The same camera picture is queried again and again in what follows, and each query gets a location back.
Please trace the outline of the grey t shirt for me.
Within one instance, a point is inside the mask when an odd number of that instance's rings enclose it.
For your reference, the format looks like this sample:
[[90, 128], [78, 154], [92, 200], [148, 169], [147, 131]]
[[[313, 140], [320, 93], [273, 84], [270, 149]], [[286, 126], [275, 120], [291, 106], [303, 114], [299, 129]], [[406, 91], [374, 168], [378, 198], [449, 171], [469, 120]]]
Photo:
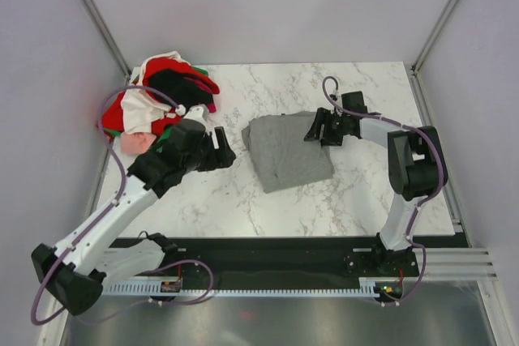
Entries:
[[329, 150], [304, 137], [312, 112], [265, 115], [249, 121], [242, 141], [264, 193], [269, 194], [332, 178]]

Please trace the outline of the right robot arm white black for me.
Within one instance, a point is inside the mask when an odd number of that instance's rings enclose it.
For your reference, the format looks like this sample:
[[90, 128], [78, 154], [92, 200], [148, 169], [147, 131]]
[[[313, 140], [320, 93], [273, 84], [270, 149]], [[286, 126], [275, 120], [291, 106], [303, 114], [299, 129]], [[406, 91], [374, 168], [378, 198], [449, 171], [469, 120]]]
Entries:
[[437, 130], [433, 126], [407, 126], [380, 113], [370, 113], [361, 92], [325, 97], [333, 109], [317, 110], [305, 135], [306, 142], [340, 147], [344, 137], [352, 136], [386, 149], [388, 179], [394, 196], [379, 233], [383, 249], [371, 256], [371, 265], [377, 274], [390, 276], [401, 265], [397, 251], [413, 245], [414, 225], [421, 207], [438, 195], [448, 181]]

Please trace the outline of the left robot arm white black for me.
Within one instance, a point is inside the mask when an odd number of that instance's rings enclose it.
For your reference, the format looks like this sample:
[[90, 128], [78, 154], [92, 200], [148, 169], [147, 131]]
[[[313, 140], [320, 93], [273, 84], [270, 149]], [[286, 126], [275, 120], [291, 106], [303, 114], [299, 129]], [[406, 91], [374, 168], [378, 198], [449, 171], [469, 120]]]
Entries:
[[169, 135], [122, 168], [118, 190], [78, 228], [53, 246], [38, 245], [31, 254], [41, 286], [69, 314], [89, 310], [111, 285], [156, 271], [171, 275], [178, 266], [175, 243], [154, 233], [131, 247], [110, 245], [142, 212], [191, 172], [229, 168], [236, 155], [221, 126], [208, 128], [207, 110], [190, 108]]

